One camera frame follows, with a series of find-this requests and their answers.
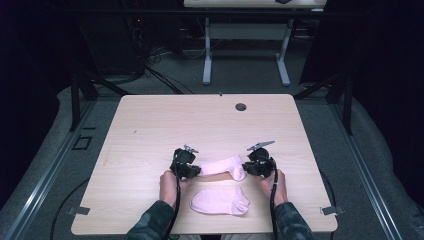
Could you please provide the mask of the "white desk with metal legs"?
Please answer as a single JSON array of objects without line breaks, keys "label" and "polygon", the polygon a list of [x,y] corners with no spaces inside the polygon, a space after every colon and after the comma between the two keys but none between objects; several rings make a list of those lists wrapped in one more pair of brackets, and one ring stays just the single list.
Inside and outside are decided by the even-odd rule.
[{"label": "white desk with metal legs", "polygon": [[[283,10],[287,13],[322,12],[327,0],[292,0],[280,4],[275,0],[184,0],[186,8],[196,10]],[[282,23],[260,23],[258,20],[231,21],[218,23],[210,17],[205,18],[204,43],[205,61],[203,83],[209,85],[212,76],[211,41],[216,40],[274,40],[282,43],[275,55],[277,68],[283,86],[290,85],[285,65],[285,56],[293,30],[294,19]]]}]

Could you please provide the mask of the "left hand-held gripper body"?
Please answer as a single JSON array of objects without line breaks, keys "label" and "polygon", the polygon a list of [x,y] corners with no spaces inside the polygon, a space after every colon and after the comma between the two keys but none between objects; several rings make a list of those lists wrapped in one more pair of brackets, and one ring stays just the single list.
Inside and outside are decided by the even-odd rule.
[{"label": "left hand-held gripper body", "polygon": [[196,158],[197,150],[188,145],[178,148],[174,151],[170,170],[179,179],[192,179],[193,177],[193,162]]}]

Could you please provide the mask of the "pink sock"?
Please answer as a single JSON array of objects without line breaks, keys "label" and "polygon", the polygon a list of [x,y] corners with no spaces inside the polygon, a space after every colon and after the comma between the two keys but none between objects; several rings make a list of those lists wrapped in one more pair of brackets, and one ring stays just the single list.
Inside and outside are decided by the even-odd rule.
[{"label": "pink sock", "polygon": [[246,172],[243,169],[243,160],[238,155],[216,162],[204,163],[200,168],[200,176],[202,177],[229,173],[232,179],[238,182],[246,177]]},{"label": "pink sock", "polygon": [[240,187],[227,189],[202,189],[190,203],[192,210],[212,215],[244,215],[249,210],[250,201]]}]

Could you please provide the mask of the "black metal frame post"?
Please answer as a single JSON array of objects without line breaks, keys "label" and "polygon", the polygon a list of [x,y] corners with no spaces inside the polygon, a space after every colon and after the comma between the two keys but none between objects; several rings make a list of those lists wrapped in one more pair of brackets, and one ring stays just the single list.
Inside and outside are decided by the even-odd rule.
[{"label": "black metal frame post", "polygon": [[90,71],[76,71],[71,81],[71,110],[72,124],[70,131],[74,131],[81,121],[80,94],[88,101],[96,101],[99,97],[94,85],[100,84],[120,96],[129,95],[129,92],[107,81],[105,78]]},{"label": "black metal frame post", "polygon": [[343,99],[343,109],[342,109],[342,125],[346,132],[349,135],[352,135],[351,129],[351,116],[352,116],[352,91],[353,91],[353,82],[350,76],[347,73],[338,73],[334,76],[319,82],[315,83],[310,87],[307,87],[305,90],[294,95],[295,100],[304,99],[312,93],[318,91],[323,87],[328,87],[329,90],[325,96],[326,102],[328,104],[337,104],[340,99]]}]

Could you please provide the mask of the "aluminium floor rail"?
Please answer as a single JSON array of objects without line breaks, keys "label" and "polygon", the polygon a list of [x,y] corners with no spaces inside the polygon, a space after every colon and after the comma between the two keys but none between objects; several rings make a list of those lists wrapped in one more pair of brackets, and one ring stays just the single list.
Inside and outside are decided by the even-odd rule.
[{"label": "aluminium floor rail", "polygon": [[60,110],[53,128],[12,197],[0,211],[0,240],[80,240],[71,232],[78,207],[109,126],[110,109],[99,102],[83,105],[81,122],[68,130],[68,110]]},{"label": "aluminium floor rail", "polygon": [[342,120],[341,110],[337,105],[330,104],[330,111],[332,112],[345,141],[348,144],[350,152],[353,156],[353,165],[355,166],[357,175],[362,183],[362,186],[367,194],[367,197],[372,205],[372,208],[377,216],[381,228],[387,240],[404,240],[393,217],[390,213],[386,201],[382,197],[379,188],[377,187],[374,178],[365,162],[355,138],[349,134],[345,129]]}]

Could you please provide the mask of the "grey metal table bracket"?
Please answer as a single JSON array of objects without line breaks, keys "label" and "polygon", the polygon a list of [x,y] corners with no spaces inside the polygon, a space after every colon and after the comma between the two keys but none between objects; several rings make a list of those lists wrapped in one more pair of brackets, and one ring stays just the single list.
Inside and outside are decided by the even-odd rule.
[{"label": "grey metal table bracket", "polygon": [[341,206],[329,206],[329,207],[325,207],[325,208],[321,208],[320,212],[327,216],[327,215],[339,215],[339,214],[343,214],[345,212],[344,208]]},{"label": "grey metal table bracket", "polygon": [[90,212],[90,209],[89,208],[80,207],[80,206],[78,206],[78,207],[70,207],[67,210],[67,214],[73,215],[73,216],[76,216],[76,215],[87,215],[89,212]]}]

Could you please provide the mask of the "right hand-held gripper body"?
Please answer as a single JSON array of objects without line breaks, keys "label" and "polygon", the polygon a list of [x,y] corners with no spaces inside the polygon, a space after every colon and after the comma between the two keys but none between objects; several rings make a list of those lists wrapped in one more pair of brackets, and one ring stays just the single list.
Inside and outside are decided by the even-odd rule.
[{"label": "right hand-held gripper body", "polygon": [[254,176],[269,177],[276,170],[275,160],[265,149],[266,146],[273,144],[273,141],[260,142],[248,148],[248,162],[254,166]]}]

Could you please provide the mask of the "person's left hand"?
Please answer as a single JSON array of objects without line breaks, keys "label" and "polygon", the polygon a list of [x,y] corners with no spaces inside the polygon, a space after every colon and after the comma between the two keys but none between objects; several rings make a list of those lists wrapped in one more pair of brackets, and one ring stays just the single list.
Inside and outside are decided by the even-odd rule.
[{"label": "person's left hand", "polygon": [[172,208],[175,208],[176,206],[177,180],[178,178],[170,170],[166,170],[160,176],[159,199],[167,203]]}]

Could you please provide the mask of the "person's right hand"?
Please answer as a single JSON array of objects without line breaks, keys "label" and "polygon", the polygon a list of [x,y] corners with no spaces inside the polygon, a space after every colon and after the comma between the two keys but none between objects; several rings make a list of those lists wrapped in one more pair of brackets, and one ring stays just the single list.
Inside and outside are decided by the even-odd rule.
[{"label": "person's right hand", "polygon": [[280,169],[277,170],[277,180],[273,176],[257,176],[256,181],[265,196],[273,200],[275,207],[288,201],[285,174]]}]

